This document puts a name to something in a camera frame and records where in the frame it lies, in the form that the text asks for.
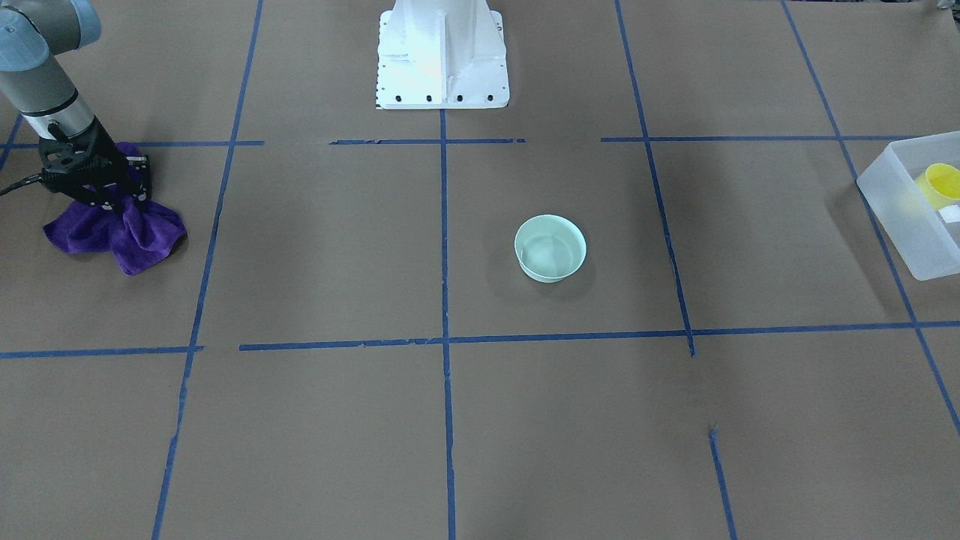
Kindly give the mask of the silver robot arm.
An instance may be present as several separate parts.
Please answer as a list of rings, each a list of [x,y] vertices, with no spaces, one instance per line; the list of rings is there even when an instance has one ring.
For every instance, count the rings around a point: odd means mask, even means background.
[[[83,100],[58,55],[98,41],[89,1],[4,1],[2,93],[38,136],[38,174],[2,189],[43,185],[86,206],[122,212],[121,194],[143,209],[152,191],[149,160],[127,156]]]

